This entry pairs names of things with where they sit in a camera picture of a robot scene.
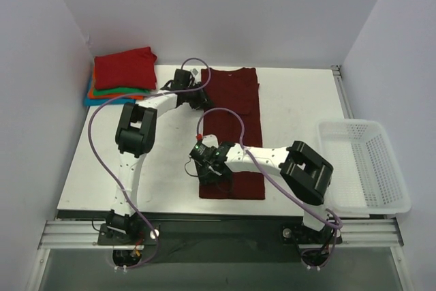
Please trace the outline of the dark red t-shirt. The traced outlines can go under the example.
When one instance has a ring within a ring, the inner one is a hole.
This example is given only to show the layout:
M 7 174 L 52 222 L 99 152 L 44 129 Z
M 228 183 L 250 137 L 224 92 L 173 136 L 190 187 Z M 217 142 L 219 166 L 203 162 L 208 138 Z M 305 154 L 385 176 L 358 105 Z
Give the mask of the dark red t-shirt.
M 259 83 L 256 69 L 240 68 L 233 71 L 215 69 L 202 70 L 202 82 L 211 80 L 205 91 L 213 105 L 232 110 L 242 119 L 245 126 L 243 144 L 262 147 L 260 121 Z M 231 113 L 218 110 L 203 119 L 203 134 L 213 134 L 219 142 L 238 142 L 240 123 Z M 230 180 L 218 179 L 210 185 L 199 186 L 199 197 L 203 199 L 264 200 L 264 177 L 260 173 L 234 173 Z

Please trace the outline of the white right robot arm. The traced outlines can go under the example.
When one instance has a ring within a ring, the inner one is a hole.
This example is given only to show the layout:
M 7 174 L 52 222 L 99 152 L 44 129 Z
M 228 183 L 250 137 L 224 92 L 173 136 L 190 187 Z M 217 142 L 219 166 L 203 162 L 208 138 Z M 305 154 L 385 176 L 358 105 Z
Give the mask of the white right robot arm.
M 326 226 L 334 231 L 343 227 L 339 217 L 324 205 L 333 165 L 303 141 L 295 141 L 289 147 L 259 148 L 234 142 L 214 147 L 200 140 L 189 156 L 206 178 L 239 172 L 262 174 L 304 211 L 302 235 L 310 242 L 319 241 L 326 234 Z

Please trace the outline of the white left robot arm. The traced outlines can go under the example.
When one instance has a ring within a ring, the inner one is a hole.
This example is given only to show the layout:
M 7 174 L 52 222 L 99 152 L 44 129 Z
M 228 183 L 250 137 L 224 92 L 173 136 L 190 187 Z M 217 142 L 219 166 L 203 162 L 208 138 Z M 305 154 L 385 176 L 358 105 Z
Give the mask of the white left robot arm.
M 137 104 L 123 106 L 115 134 L 120 153 L 119 182 L 106 225 L 124 245 L 133 243 L 139 233 L 135 208 L 140 171 L 155 144 L 158 118 L 183 104 L 189 104 L 194 110 L 209 109 L 213 105 L 196 74 L 195 70 L 177 69 L 174 78 L 156 94 Z

